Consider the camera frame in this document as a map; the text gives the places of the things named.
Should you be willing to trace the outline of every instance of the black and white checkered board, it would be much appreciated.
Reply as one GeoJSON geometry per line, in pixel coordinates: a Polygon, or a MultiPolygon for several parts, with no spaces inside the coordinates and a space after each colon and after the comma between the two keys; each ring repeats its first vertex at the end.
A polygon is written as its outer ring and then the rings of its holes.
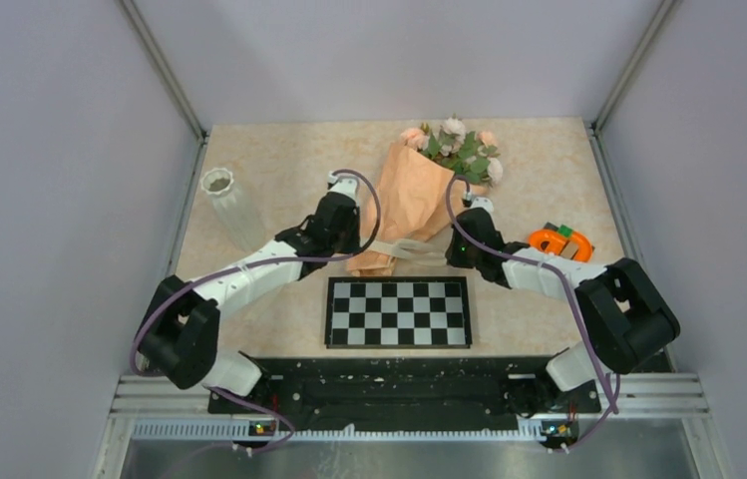
{"type": "Polygon", "coordinates": [[[470,347],[463,276],[330,277],[326,347],[470,347]]]}

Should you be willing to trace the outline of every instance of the marble-patterned tabletop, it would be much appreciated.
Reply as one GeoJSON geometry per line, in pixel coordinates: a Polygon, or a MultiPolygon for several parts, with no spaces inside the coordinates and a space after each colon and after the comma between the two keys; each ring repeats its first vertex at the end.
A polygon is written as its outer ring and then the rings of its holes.
{"type": "MultiPolygon", "coordinates": [[[[439,122],[430,121],[433,125],[439,122]]],[[[505,241],[525,240],[544,223],[565,224],[595,245],[591,262],[622,256],[604,188],[580,118],[467,119],[471,130],[497,136],[502,182],[489,193],[505,241]]],[[[228,167],[254,200],[269,235],[314,212],[330,170],[351,168],[378,180],[389,145],[419,121],[218,125],[211,130],[202,170],[228,167]]],[[[362,205],[368,194],[359,188],[362,205]]],[[[444,229],[430,242],[445,248],[444,229]]],[[[197,189],[177,267],[193,278],[242,258],[197,189]]],[[[398,263],[397,275],[465,275],[473,316],[469,349],[327,349],[326,284],[348,275],[329,264],[285,286],[221,324],[221,347],[261,357],[508,356],[554,354],[578,341],[565,303],[490,284],[475,271],[398,263]]]]}

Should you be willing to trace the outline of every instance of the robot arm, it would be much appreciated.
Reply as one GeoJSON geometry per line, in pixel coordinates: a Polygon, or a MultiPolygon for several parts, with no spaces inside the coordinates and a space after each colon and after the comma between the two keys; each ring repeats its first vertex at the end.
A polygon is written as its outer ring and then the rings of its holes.
{"type": "MultiPolygon", "coordinates": [[[[279,233],[250,256],[207,275],[213,278],[165,310],[138,347],[151,368],[159,369],[180,389],[199,383],[241,396],[249,394],[261,370],[240,352],[217,350],[219,323],[267,292],[324,267],[325,261],[319,258],[358,251],[358,181],[330,175],[329,187],[314,215],[279,233]],[[248,264],[258,267],[248,268],[248,264]]],[[[163,280],[144,321],[186,285],[175,275],[163,280]]]]}
{"type": "MultiPolygon", "coordinates": [[[[528,289],[555,299],[566,299],[560,278],[544,267],[559,269],[574,290],[590,343],[606,368],[627,374],[675,339],[680,327],[649,277],[636,261],[614,264],[582,263],[543,253],[522,242],[504,242],[491,218],[493,205],[485,198],[465,195],[469,208],[457,217],[459,226],[475,240],[525,261],[505,260],[467,241],[453,228],[447,262],[477,269],[485,280],[503,287],[528,289]],[[620,303],[628,301],[628,308],[620,303]]],[[[554,395],[595,379],[583,343],[550,360],[546,368],[554,395]]]]}

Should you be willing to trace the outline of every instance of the orange toy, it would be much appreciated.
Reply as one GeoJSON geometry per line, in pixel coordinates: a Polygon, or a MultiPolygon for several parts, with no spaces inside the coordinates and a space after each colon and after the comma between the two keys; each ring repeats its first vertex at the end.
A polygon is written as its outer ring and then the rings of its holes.
{"type": "Polygon", "coordinates": [[[565,225],[556,227],[547,223],[542,230],[529,235],[529,245],[543,252],[570,259],[588,262],[593,255],[593,246],[581,233],[574,231],[565,225]]]}

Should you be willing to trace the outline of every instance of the ribbed white vase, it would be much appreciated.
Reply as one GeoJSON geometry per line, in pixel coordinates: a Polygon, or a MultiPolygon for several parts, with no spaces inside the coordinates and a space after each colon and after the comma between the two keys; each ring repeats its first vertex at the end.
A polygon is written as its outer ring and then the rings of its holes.
{"type": "Polygon", "coordinates": [[[264,223],[232,171],[214,168],[203,175],[199,183],[235,247],[252,253],[264,246],[267,242],[264,223]]]}

